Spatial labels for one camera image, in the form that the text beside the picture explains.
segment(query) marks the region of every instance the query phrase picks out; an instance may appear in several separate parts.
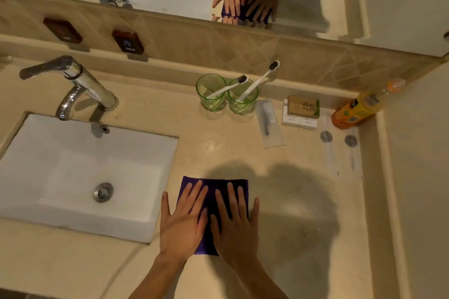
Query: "diamond tile pattern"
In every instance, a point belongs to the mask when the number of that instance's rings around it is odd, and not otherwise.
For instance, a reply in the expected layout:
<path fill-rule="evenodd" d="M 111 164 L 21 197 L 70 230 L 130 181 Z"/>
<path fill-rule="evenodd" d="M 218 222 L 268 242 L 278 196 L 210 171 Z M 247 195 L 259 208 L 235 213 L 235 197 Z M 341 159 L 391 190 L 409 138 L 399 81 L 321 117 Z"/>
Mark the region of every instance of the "diamond tile pattern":
<path fill-rule="evenodd" d="M 112 30 L 132 31 L 151 58 L 256 75 L 279 60 L 277 78 L 354 91 L 397 76 L 412 81 L 440 64 L 436 57 L 82 1 L 0 0 L 0 10 L 3 34 L 59 42 L 42 21 L 60 18 L 93 49 L 121 52 Z"/>

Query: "white toothbrush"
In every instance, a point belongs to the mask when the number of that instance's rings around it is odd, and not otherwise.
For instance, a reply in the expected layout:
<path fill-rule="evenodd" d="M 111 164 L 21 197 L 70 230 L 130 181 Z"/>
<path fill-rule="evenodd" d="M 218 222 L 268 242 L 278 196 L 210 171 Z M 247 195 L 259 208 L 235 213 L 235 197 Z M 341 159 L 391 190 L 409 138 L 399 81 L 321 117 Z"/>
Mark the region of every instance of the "white toothbrush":
<path fill-rule="evenodd" d="M 218 96 L 219 94 L 226 92 L 228 90 L 231 90 L 232 88 L 242 85 L 244 83 L 246 83 L 247 81 L 249 81 L 248 77 L 246 77 L 245 75 L 241 75 L 239 78 L 237 78 L 237 83 L 233 84 L 233 85 L 229 85 L 229 86 L 225 86 L 224 88 L 221 88 L 220 90 L 214 92 L 213 94 L 210 94 L 209 96 L 207 96 L 207 99 L 212 99 L 216 96 Z"/>
<path fill-rule="evenodd" d="M 250 93 L 252 90 L 254 90 L 259 84 L 260 82 L 266 77 L 268 76 L 268 74 L 270 72 L 273 72 L 274 70 L 276 70 L 279 67 L 280 63 L 276 60 L 274 62 L 272 62 L 270 64 L 270 66 L 268 67 L 268 71 L 258 80 L 256 80 L 253 84 L 250 85 L 249 88 L 246 89 L 246 91 L 244 93 L 241 94 L 241 96 L 239 98 L 237 98 L 237 102 L 242 102 Z"/>

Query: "person's left hand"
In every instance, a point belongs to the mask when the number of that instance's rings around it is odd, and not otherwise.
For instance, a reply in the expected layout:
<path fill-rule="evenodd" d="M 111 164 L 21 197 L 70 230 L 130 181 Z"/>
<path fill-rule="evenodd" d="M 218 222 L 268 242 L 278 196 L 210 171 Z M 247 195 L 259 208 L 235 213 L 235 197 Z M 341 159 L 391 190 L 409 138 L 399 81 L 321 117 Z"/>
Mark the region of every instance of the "person's left hand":
<path fill-rule="evenodd" d="M 279 0 L 248 0 L 248 4 L 251 4 L 251 6 L 246 12 L 245 16 L 249 17 L 249 15 L 255 10 L 255 8 L 259 6 L 252 20 L 256 21 L 261 15 L 260 22 L 263 22 L 270 9 L 272 10 L 271 12 L 272 19 L 276 20 L 276 11 L 278 8 L 278 2 Z"/>
<path fill-rule="evenodd" d="M 162 194 L 160 254 L 175 258 L 180 263 L 186 262 L 195 253 L 206 228 L 207 208 L 198 221 L 207 193 L 207 186 L 199 191 L 202 184 L 198 181 L 192 189 L 192 184 L 188 183 L 173 215 L 170 215 L 167 192 Z"/>

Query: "white rectangular sink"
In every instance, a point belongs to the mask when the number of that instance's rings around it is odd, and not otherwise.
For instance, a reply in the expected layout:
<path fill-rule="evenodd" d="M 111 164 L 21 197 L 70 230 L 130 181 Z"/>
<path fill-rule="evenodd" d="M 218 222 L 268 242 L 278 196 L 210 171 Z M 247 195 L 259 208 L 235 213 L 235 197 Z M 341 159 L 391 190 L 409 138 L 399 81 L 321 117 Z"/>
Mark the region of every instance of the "white rectangular sink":
<path fill-rule="evenodd" d="M 178 140 L 108 129 L 28 115 L 0 160 L 0 216 L 150 242 Z"/>

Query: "brown box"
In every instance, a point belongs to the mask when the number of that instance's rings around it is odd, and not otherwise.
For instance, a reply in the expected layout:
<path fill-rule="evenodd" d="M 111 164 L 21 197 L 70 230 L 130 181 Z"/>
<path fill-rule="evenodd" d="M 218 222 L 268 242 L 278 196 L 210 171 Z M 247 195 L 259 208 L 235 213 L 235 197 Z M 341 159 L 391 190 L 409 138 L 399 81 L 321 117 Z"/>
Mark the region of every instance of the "brown box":
<path fill-rule="evenodd" d="M 297 96 L 288 97 L 287 114 L 318 119 L 320 118 L 320 100 Z"/>

